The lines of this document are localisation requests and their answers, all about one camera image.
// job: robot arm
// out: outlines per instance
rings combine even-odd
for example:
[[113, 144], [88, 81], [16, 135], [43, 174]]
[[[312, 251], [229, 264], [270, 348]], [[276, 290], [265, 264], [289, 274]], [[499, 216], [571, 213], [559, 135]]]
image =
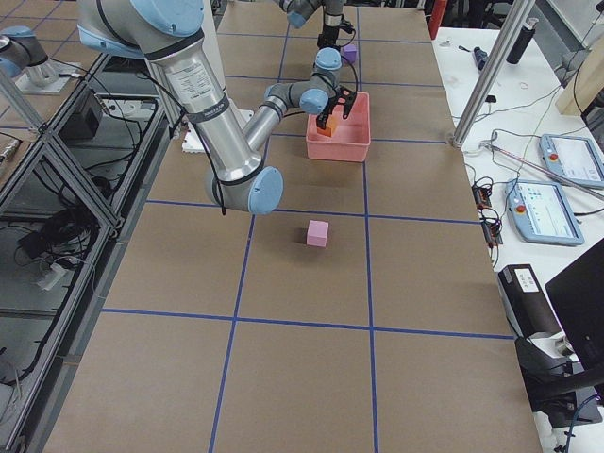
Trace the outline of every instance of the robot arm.
[[350, 34], [354, 28], [344, 18], [344, 0], [274, 0], [287, 13], [287, 19], [294, 28], [302, 27], [320, 7], [323, 10], [323, 31], [317, 45], [320, 49], [333, 47], [340, 50], [337, 41], [340, 30]]
[[59, 78], [34, 32], [22, 25], [0, 30], [0, 68], [10, 77], [25, 69], [31, 82], [39, 87]]
[[319, 51], [308, 82], [271, 87], [242, 130], [204, 54], [202, 0], [78, 0], [80, 39], [96, 50], [145, 58], [165, 73], [212, 163], [206, 190], [223, 208], [266, 214], [283, 191], [258, 148], [288, 108], [324, 111], [336, 97], [340, 54]]

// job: wire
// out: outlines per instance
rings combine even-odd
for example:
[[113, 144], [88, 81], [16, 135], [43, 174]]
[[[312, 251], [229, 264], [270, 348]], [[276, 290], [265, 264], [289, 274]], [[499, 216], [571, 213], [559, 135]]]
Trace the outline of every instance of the wire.
[[604, 208], [601, 208], [599, 210], [592, 210], [590, 212], [573, 212], [573, 214], [575, 215], [575, 217], [585, 217], [586, 215], [599, 214], [602, 211], [604, 211]]
[[0, 131], [0, 135], [4, 135], [5, 137], [11, 137], [12, 139], [21, 141], [21, 139], [19, 137], [15, 137], [14, 135], [7, 134], [6, 132]]
[[359, 76], [357, 75], [357, 70], [355, 69], [354, 64], [352, 64], [352, 62], [347, 59], [344, 55], [342, 55], [342, 58], [346, 63], [348, 63], [350, 69], [352, 69], [352, 75], [355, 77], [355, 92], [359, 92]]
[[[176, 99], [175, 96], [167, 88], [165, 88], [163, 85], [161, 85], [155, 78], [153, 78], [151, 75], [149, 75], [149, 74], [147, 74], [145, 72], [140, 72], [140, 74], [142, 74], [143, 76], [145, 76], [155, 86], [157, 86], [160, 90], [162, 90], [163, 92], [165, 92], [166, 95], [170, 99], [172, 99], [176, 103], [177, 106], [180, 107], [180, 109], [183, 112], [183, 114], [187, 114], [188, 113], [187, 109], [185, 109], [185, 107], [180, 103], [180, 101], [178, 101], [178, 99]], [[222, 184], [220, 178], [218, 177], [218, 172], [216, 171], [216, 166], [214, 165], [214, 160], [213, 160], [213, 158], [210, 155], [210, 148], [205, 143], [205, 140], [203, 138], [203, 135], [201, 134], [199, 126], [196, 123], [193, 123], [193, 129], [195, 130], [195, 133], [199, 137], [199, 140], [201, 141], [201, 143], [203, 144], [204, 148], [206, 149], [206, 152], [204, 154], [208, 158], [208, 162], [210, 163], [211, 170], [212, 170], [212, 172], [214, 174], [214, 180], [216, 181], [216, 187], [218, 189], [218, 196], [219, 196], [218, 204], [220, 206], [220, 210], [221, 210], [222, 214], [223, 215], [227, 215], [227, 207], [225, 206], [225, 197], [224, 197], [224, 194], [223, 194], [223, 184]]]
[[573, 437], [573, 429], [575, 428], [575, 424], [577, 423], [577, 421], [579, 420], [579, 414], [582, 411], [582, 409], [587, 406], [587, 404], [598, 398], [598, 394], [592, 394], [589, 398], [586, 398], [581, 404], [579, 404], [579, 406], [577, 407], [577, 410], [575, 411], [575, 413], [573, 414], [573, 420], [570, 422], [570, 427], [568, 428], [568, 431], [566, 432], [566, 445], [564, 446], [564, 451], [563, 453], [569, 453], [569, 448], [570, 448], [570, 440]]
[[306, 112], [304, 110], [294, 111], [292, 113], [288, 113], [286, 115], [283, 115], [283, 118], [287, 118], [288, 116], [301, 115], [302, 113], [306, 113]]

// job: table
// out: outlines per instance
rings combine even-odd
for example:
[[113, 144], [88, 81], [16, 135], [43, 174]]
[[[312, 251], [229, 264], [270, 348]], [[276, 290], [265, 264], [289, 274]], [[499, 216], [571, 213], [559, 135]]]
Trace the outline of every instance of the table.
[[[279, 210], [223, 218], [205, 158], [173, 143], [44, 451], [540, 451], [423, 13], [345, 14], [366, 163], [307, 159], [288, 118], [266, 147]], [[316, 16], [229, 3], [240, 108], [308, 77]], [[310, 219], [326, 249], [305, 246]]]
[[[462, 45], [468, 49], [479, 46], [490, 52], [497, 33], [496, 30], [454, 28], [441, 28], [439, 30], [433, 48], [443, 77], [451, 115], [454, 119], [461, 116], [465, 103], [478, 80], [478, 70], [474, 64], [473, 55], [460, 50], [458, 46]], [[474, 124], [462, 151], [465, 162], [476, 169], [476, 178], [490, 176], [495, 182], [503, 182], [515, 177], [515, 172], [494, 164], [492, 154], [489, 151], [478, 150], [478, 143], [489, 139], [492, 130], [495, 128], [527, 135], [563, 134], [579, 129], [572, 135], [593, 138], [579, 117], [562, 116], [558, 113], [555, 101], [562, 92], [562, 89], [557, 90], [559, 85], [558, 79], [554, 76], [535, 41], [530, 43], [519, 64], [504, 63], [491, 90], [491, 94], [494, 94], [497, 98], [492, 110], [525, 106], [532, 104], [539, 98], [545, 98], [534, 103], [531, 107], [494, 113]], [[485, 106], [481, 111], [481, 113], [486, 112], [488, 112], [488, 106]], [[522, 156], [526, 148], [527, 159], [533, 162], [541, 161], [538, 155], [537, 139], [514, 137], [508, 133], [500, 132], [495, 144], [512, 151], [518, 156]], [[519, 165], [517, 162], [503, 156], [495, 156], [495, 161], [511, 166], [512, 169]], [[469, 168], [468, 175], [470, 180], [475, 177], [473, 170]], [[545, 175], [527, 168], [523, 168], [520, 175], [527, 179], [547, 180]], [[504, 214], [504, 189], [504, 184], [495, 185], [492, 196], [494, 208], [500, 214]], [[598, 200], [581, 191], [566, 187], [564, 191], [574, 211], [591, 211], [601, 207]], [[511, 225], [509, 216], [505, 216], [502, 230], [503, 245], [499, 247], [495, 271], [501, 270], [508, 264], [527, 262], [531, 264], [542, 285], [545, 285], [570, 262], [602, 238], [603, 220], [604, 214], [602, 213], [582, 217], [580, 228], [585, 236], [585, 244], [578, 247], [564, 247], [523, 242], [515, 227]], [[544, 344], [544, 347], [551, 350], [549, 344]], [[562, 431], [563, 429], [557, 430], [560, 439], [564, 439]], [[601, 450], [604, 442], [604, 425], [579, 427], [577, 434], [577, 439], [573, 441], [573, 448], [581, 452]]]

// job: grid line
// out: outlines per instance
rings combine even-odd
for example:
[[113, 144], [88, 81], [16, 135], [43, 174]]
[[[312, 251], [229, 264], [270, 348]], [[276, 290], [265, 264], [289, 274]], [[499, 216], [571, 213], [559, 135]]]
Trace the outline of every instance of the grid line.
[[[361, 56], [361, 15], [357, 8], [357, 46], [359, 62], [359, 90], [362, 91], [362, 56]], [[369, 320], [369, 359], [371, 373], [371, 409], [373, 417], [374, 453], [379, 453], [378, 423], [378, 379], [376, 376], [376, 334], [374, 331], [373, 281], [371, 278], [371, 232], [369, 226], [369, 188], [367, 184], [367, 164], [362, 163], [362, 192], [365, 222], [365, 261], [367, 265], [367, 311]]]
[[[196, 208], [219, 208], [217, 205], [211, 203], [196, 203], [194, 201], [171, 201], [171, 200], [158, 200], [158, 199], [147, 199], [146, 203], [153, 205], [172, 205], [172, 206], [191, 206]], [[333, 215], [340, 217], [362, 217], [365, 216], [370, 219], [386, 219], [386, 220], [399, 220], [399, 221], [411, 221], [411, 222], [433, 222], [442, 224], [461, 224], [461, 225], [480, 225], [478, 220], [460, 220], [460, 219], [439, 219], [431, 217], [412, 217], [403, 215], [386, 215], [386, 214], [371, 214], [371, 213], [358, 213], [358, 212], [337, 212], [329, 210], [287, 210], [277, 208], [275, 212], [291, 213], [291, 214], [315, 214], [315, 215]]]
[[[236, 32], [217, 32], [218, 36], [242, 36], [248, 38], [286, 38], [286, 35], [260, 34], [260, 33], [236, 33]], [[292, 40], [316, 40], [313, 36], [289, 36]], [[396, 42], [401, 44], [432, 44], [430, 41], [414, 41], [414, 40], [375, 40], [375, 39], [358, 39], [357, 42]]]
[[233, 342], [235, 340], [235, 329], [237, 327], [237, 317], [239, 314], [239, 306], [242, 299], [243, 282], [245, 281], [245, 272], [247, 270], [247, 259], [249, 258], [249, 250], [254, 236], [254, 224], [256, 223], [256, 216], [253, 215], [249, 223], [249, 230], [247, 234], [247, 243], [245, 245], [245, 253], [243, 255], [243, 266], [242, 273], [239, 279], [239, 288], [237, 290], [237, 300], [235, 301], [235, 310], [233, 311], [233, 317], [230, 325], [230, 332], [228, 334], [228, 344], [226, 345], [225, 364], [223, 365], [223, 374], [220, 380], [220, 389], [218, 391], [218, 398], [216, 401], [216, 410], [214, 412], [214, 421], [211, 428], [210, 445], [208, 447], [209, 453], [214, 451], [214, 445], [216, 443], [216, 434], [218, 432], [218, 423], [220, 421], [220, 411], [222, 409], [223, 397], [225, 395], [225, 387], [227, 385], [227, 373], [228, 366], [230, 364], [230, 356], [233, 348]]
[[[136, 316], [164, 316], [171, 318], [192, 318], [192, 319], [204, 319], [208, 321], [227, 321], [247, 324], [266, 324], [276, 326], [290, 326], [290, 327], [314, 327], [314, 328], [330, 328], [330, 329], [342, 329], [342, 330], [362, 330], [368, 332], [369, 326], [355, 325], [355, 324], [339, 324], [339, 323], [318, 323], [312, 321], [295, 321], [290, 319], [269, 319], [269, 318], [254, 318], [254, 317], [233, 317], [225, 316], [220, 314], [205, 314], [205, 313], [187, 313], [183, 311], [157, 311], [157, 310], [138, 310], [138, 309], [117, 309], [117, 308], [106, 308], [101, 310], [104, 313], [112, 314], [130, 314]], [[436, 337], [460, 337], [460, 338], [476, 338], [482, 340], [513, 340], [512, 335], [503, 335], [499, 333], [478, 333], [478, 332], [456, 332], [453, 330], [429, 330], [424, 328], [405, 328], [405, 327], [383, 327], [374, 326], [373, 331], [385, 332], [385, 333], [396, 333], [406, 335], [422, 335], [422, 336], [436, 336]]]

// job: cable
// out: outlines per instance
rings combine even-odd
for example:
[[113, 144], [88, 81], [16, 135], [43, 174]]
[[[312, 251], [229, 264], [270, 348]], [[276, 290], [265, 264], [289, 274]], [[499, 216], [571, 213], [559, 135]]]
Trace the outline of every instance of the cable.
[[283, 118], [287, 118], [288, 116], [301, 115], [302, 113], [306, 113], [306, 112], [304, 110], [294, 111], [292, 113], [288, 113], [286, 115], [283, 115]]
[[21, 139], [19, 137], [15, 137], [14, 135], [7, 134], [6, 132], [0, 131], [0, 135], [4, 135], [5, 137], [10, 137], [12, 139], [18, 140], [19, 142], [21, 141]]
[[357, 70], [355, 69], [354, 64], [352, 64], [352, 62], [347, 59], [344, 55], [342, 55], [342, 58], [346, 63], [348, 63], [350, 69], [352, 69], [352, 75], [355, 77], [355, 92], [359, 92], [359, 76], [357, 75]]
[[585, 217], [586, 215], [599, 214], [602, 211], [604, 211], [604, 208], [601, 208], [599, 210], [592, 210], [590, 212], [573, 212], [573, 214], [575, 215], [575, 217]]
[[[185, 109], [185, 107], [180, 103], [180, 101], [178, 101], [178, 99], [175, 98], [175, 96], [167, 89], [165, 88], [163, 85], [161, 85], [155, 78], [153, 78], [151, 75], [144, 73], [144, 72], [140, 72], [140, 74], [142, 74], [143, 76], [145, 76], [148, 80], [150, 80], [154, 85], [156, 85], [160, 90], [162, 90], [163, 92], [166, 93], [166, 95], [172, 99], [177, 106], [180, 107], [181, 112], [183, 112], [183, 114], [187, 114], [187, 109]], [[220, 206], [220, 210], [222, 212], [223, 215], [227, 215], [227, 207], [225, 206], [225, 197], [223, 194], [223, 184], [220, 180], [220, 178], [218, 177], [218, 172], [216, 171], [216, 167], [214, 165], [214, 161], [211, 158], [210, 155], [210, 148], [207, 147], [207, 144], [204, 141], [203, 135], [201, 134], [201, 131], [199, 129], [199, 126], [195, 123], [193, 123], [193, 129], [195, 130], [195, 133], [197, 134], [197, 136], [199, 137], [199, 140], [201, 141], [201, 143], [203, 144], [204, 148], [206, 149], [206, 153], [204, 153], [207, 158], [208, 158], [208, 162], [210, 163], [210, 167], [212, 170], [212, 173], [214, 174], [214, 180], [216, 181], [216, 187], [218, 189], [218, 196], [219, 196], [219, 200], [218, 200], [218, 204]]]
[[[98, 83], [101, 88], [103, 90], [105, 90], [105, 92], [107, 92], [107, 94], [112, 95], [111, 92], [107, 89], [107, 87], [105, 86], [105, 84], [103, 82], [101, 82], [99, 80], [99, 78], [94, 75], [93, 73], [91, 73], [88, 69], [84, 69], [84, 68], [80, 68], [79, 66], [72, 64], [72, 63], [66, 63], [65, 61], [61, 61], [60, 59], [54, 59], [52, 58], [51, 60], [60, 63], [60, 64], [64, 64], [66, 66], [71, 66], [72, 68], [76, 68], [77, 70], [83, 71], [84, 73], [86, 73], [86, 75], [88, 75], [88, 77], [92, 78], [96, 83]], [[91, 88], [90, 83], [88, 80], [86, 80], [86, 78], [82, 77], [81, 80], [86, 83], [88, 85], [88, 87], [91, 89], [92, 92], [94, 92], [94, 90]], [[132, 121], [132, 120], [127, 120], [125, 118], [124, 115], [124, 111], [122, 110], [122, 107], [116, 103], [117, 108], [119, 109], [120, 113], [122, 114], [122, 118], [119, 117], [115, 117], [121, 120], [124, 120], [124, 124], [126, 125], [126, 129], [128, 130], [128, 135], [130, 136], [130, 139], [132, 140], [132, 149], [134, 149], [136, 147], [136, 144], [134, 143], [134, 136], [132, 135], [132, 131], [130, 130], [130, 127], [128, 127], [127, 121]]]
[[568, 428], [568, 431], [566, 432], [566, 445], [564, 446], [564, 451], [563, 453], [569, 453], [569, 448], [570, 448], [570, 440], [573, 437], [573, 429], [575, 428], [575, 424], [577, 423], [577, 421], [579, 420], [579, 414], [582, 411], [582, 409], [592, 400], [598, 398], [598, 394], [592, 394], [589, 398], [586, 398], [581, 404], [579, 404], [579, 406], [577, 407], [577, 410], [575, 411], [575, 413], [573, 414], [573, 420], [570, 422], [570, 427]]

